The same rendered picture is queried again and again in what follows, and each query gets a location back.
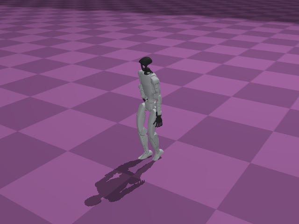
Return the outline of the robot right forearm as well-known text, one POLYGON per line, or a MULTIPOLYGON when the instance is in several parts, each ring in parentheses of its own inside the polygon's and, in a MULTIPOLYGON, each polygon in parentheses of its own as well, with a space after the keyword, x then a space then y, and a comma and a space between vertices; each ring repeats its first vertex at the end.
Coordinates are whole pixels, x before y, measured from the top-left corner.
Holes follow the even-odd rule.
POLYGON ((144 94, 144 91, 143 91, 143 90, 140 90, 140 93, 141 93, 141 97, 142 97, 142 99, 147 100, 147 96, 144 94))

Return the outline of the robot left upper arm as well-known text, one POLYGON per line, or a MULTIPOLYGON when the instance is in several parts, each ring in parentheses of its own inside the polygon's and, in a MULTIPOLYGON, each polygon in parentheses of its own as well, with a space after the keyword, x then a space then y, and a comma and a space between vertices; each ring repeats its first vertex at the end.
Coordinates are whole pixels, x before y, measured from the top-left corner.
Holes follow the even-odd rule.
POLYGON ((158 100, 158 95, 161 95, 161 91, 160 91, 160 81, 156 76, 152 76, 151 78, 151 83, 154 86, 154 90, 156 92, 156 94, 154 94, 154 99, 158 100))

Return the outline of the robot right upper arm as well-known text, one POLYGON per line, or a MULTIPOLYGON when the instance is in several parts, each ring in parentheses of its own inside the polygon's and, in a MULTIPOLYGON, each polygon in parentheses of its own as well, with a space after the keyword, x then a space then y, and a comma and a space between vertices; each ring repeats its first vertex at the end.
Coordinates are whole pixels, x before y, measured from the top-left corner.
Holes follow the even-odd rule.
MULTIPOLYGON (((138 71, 138 76, 139 76, 139 81, 141 82, 141 78, 140 78, 140 73, 142 72, 142 70, 140 70, 140 71, 138 71)), ((138 85, 138 88, 140 89, 140 90, 143 90, 143 88, 142 88, 142 83, 140 83, 139 85, 138 85)))

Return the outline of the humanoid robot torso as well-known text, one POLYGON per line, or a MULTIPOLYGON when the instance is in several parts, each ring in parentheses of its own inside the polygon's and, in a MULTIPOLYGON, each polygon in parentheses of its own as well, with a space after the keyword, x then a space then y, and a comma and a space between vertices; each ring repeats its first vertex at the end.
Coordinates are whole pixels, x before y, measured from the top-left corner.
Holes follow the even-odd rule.
POLYGON ((140 78, 141 78, 141 83, 142 83, 142 88, 143 88, 144 94, 148 98, 148 100, 145 101, 145 108, 148 111, 151 111, 153 109, 153 107, 156 106, 156 101, 154 99, 154 94, 156 94, 156 92, 154 90, 154 86, 152 85, 150 78, 152 76, 156 76, 156 74, 154 72, 153 73, 147 72, 148 75, 145 75, 144 72, 145 71, 142 71, 140 73, 140 78))

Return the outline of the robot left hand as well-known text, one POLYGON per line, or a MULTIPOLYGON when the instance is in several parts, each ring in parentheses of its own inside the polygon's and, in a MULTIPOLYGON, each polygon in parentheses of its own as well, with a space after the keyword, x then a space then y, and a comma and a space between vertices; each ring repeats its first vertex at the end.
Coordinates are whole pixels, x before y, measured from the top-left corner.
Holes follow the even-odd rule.
MULTIPOLYGON (((155 127, 160 127, 160 126, 163 125, 163 124, 162 124, 162 118, 161 118, 161 115, 157 115, 157 112, 156 112, 156 116, 157 116, 157 118, 156 118, 156 120, 155 120, 155 122, 156 122, 156 126, 155 126, 155 127)), ((155 124, 155 122, 154 122, 153 124, 155 124)))

